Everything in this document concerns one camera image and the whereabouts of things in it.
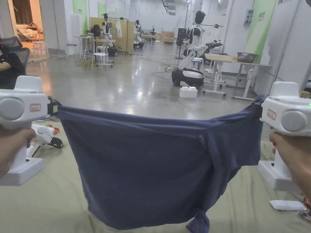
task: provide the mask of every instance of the black bag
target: black bag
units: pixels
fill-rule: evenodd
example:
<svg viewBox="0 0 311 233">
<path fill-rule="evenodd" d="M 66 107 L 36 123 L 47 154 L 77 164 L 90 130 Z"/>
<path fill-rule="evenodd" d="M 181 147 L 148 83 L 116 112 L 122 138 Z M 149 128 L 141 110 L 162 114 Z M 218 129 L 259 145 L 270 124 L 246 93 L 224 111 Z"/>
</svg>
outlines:
<svg viewBox="0 0 311 233">
<path fill-rule="evenodd" d="M 94 27 L 91 29 L 91 33 L 94 34 L 94 39 L 96 39 L 97 36 L 100 36 L 100 27 L 98 24 L 94 25 Z"/>
</svg>

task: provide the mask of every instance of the mesh chair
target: mesh chair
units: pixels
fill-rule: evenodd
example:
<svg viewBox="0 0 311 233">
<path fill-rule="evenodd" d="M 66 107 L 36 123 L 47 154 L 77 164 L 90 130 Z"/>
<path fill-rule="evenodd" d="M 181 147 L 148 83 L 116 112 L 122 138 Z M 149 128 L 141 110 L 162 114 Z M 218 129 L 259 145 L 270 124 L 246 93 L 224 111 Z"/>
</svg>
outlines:
<svg viewBox="0 0 311 233">
<path fill-rule="evenodd" d="M 29 48 L 20 48 L 20 49 L 11 49 L 9 53 L 15 53 L 20 59 L 21 63 L 24 66 L 24 74 L 26 74 L 26 67 L 28 64 L 30 49 Z"/>
<path fill-rule="evenodd" d="M 10 49 L 20 49 L 23 47 L 22 43 L 20 42 L 17 36 L 9 38 L 1 38 L 0 44 L 8 46 L 10 47 Z"/>
</svg>

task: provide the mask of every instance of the wooden partition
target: wooden partition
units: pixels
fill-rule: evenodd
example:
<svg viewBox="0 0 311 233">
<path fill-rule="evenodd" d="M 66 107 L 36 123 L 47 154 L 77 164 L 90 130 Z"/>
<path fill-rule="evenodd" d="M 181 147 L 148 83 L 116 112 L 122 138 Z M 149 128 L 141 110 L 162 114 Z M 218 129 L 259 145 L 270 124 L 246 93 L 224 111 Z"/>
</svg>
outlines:
<svg viewBox="0 0 311 233">
<path fill-rule="evenodd" d="M 163 31 L 161 32 L 161 41 L 166 42 L 166 43 L 172 43 L 174 44 L 175 41 L 175 33 L 174 32 L 167 32 Z"/>
<path fill-rule="evenodd" d="M 91 27 L 95 24 L 98 24 L 100 28 L 103 28 L 102 23 L 105 22 L 103 18 L 94 18 L 91 17 Z M 134 41 L 134 22 L 127 21 L 127 20 L 120 20 L 121 23 L 121 30 L 122 30 L 122 38 L 118 38 L 117 36 L 117 28 L 116 23 L 118 20 L 116 19 L 109 19 L 108 22 L 112 23 L 112 28 L 110 28 L 110 34 L 112 35 L 112 39 L 116 40 L 114 43 L 116 46 L 121 47 L 120 51 L 128 52 L 129 54 L 133 53 L 133 41 Z"/>
</svg>

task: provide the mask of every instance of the doorway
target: doorway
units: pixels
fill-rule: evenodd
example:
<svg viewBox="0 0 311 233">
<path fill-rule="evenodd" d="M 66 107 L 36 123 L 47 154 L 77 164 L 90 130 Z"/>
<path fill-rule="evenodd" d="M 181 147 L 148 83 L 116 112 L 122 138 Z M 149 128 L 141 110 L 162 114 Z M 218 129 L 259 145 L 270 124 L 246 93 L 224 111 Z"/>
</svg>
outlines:
<svg viewBox="0 0 311 233">
<path fill-rule="evenodd" d="M 39 0 L 8 0 L 14 35 L 33 51 L 35 41 L 44 42 Z"/>
</svg>

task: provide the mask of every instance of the sofa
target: sofa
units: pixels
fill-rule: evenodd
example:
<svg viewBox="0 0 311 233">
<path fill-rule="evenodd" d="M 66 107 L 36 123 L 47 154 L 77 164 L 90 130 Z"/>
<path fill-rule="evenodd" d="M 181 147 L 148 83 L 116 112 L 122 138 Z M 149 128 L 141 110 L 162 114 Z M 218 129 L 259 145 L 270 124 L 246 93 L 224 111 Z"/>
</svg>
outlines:
<svg viewBox="0 0 311 233">
<path fill-rule="evenodd" d="M 16 29 L 20 30 L 21 33 L 24 36 L 26 36 L 28 39 L 30 39 L 30 40 L 36 40 L 36 39 L 44 40 L 44 35 L 38 34 L 37 31 L 32 31 L 33 36 L 31 36 L 31 34 L 27 32 L 27 27 L 28 27 L 28 24 L 16 24 Z"/>
</svg>

